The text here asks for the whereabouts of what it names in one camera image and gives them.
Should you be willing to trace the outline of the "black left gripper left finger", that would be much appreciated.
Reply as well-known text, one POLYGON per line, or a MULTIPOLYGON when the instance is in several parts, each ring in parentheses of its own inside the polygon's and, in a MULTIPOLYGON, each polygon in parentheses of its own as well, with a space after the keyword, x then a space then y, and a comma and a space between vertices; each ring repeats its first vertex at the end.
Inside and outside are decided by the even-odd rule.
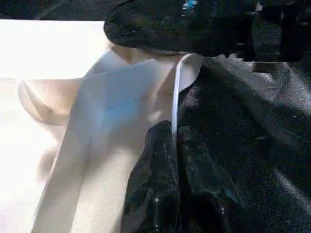
POLYGON ((177 154, 171 123, 162 121, 148 130, 128 179, 121 232, 177 233, 180 229, 177 154))

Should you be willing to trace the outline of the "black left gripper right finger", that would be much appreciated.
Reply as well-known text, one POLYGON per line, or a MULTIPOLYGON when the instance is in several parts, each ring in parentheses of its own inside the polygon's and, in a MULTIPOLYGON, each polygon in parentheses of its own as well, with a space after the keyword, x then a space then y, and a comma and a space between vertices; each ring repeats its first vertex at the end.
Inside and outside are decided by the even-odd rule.
POLYGON ((243 233, 245 212, 231 179, 189 126, 177 133, 182 220, 187 233, 243 233))

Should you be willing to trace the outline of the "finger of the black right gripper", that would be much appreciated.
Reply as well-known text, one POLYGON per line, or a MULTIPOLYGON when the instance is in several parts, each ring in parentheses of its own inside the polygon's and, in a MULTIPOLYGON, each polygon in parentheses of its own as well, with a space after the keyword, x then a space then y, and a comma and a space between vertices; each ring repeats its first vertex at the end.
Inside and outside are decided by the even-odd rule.
POLYGON ((254 0, 127 0, 109 12, 104 32, 123 47, 229 55, 255 9, 254 0))

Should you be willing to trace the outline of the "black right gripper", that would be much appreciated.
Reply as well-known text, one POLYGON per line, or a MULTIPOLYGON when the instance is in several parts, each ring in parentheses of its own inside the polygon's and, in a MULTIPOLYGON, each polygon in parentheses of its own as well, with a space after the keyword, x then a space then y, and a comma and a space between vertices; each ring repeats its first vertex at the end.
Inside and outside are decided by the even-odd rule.
POLYGON ((311 52, 309 0, 259 0, 252 25, 254 61, 298 62, 311 52))

